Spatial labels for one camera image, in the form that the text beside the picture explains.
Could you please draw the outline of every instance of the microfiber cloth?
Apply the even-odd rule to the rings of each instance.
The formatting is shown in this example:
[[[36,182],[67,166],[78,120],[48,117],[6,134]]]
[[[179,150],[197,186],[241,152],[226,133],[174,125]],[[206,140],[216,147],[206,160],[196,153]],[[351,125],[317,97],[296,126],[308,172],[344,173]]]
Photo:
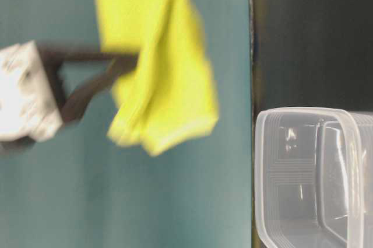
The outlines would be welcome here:
[[[138,53],[112,87],[118,106],[108,136],[156,156],[209,135],[218,120],[213,72],[191,0],[96,0],[103,51]]]

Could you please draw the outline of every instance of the black surface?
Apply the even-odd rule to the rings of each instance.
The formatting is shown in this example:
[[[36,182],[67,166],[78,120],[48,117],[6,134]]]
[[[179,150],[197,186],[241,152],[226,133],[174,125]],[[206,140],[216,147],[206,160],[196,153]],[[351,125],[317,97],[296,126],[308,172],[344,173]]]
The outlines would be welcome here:
[[[373,0],[254,0],[254,106],[373,111]]]

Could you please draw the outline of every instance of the yellow towel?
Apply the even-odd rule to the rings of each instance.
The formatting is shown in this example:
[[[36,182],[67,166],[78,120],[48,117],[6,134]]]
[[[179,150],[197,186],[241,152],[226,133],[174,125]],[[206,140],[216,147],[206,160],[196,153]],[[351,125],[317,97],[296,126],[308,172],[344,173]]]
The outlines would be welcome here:
[[[96,0],[103,51],[139,53],[112,93],[119,111],[108,136],[153,156],[208,135],[217,119],[213,73],[191,0]]]

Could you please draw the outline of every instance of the transparent food container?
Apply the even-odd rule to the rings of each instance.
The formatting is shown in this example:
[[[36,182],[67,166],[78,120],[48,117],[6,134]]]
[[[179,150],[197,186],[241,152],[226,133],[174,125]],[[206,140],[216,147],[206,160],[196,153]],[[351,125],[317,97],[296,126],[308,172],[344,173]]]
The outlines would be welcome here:
[[[263,111],[255,215],[268,248],[373,247],[373,114]]]

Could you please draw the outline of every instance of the blue-green surface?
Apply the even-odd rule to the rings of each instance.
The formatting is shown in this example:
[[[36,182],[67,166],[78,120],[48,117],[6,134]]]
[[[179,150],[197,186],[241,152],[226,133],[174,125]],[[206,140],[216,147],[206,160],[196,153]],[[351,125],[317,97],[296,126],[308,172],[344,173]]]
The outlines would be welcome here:
[[[219,89],[214,133],[152,159],[107,139],[115,107],[99,96],[78,126],[0,159],[1,247],[250,247],[248,0],[194,1]],[[94,0],[0,4],[1,47],[98,44]],[[70,66],[69,87],[99,69]]]

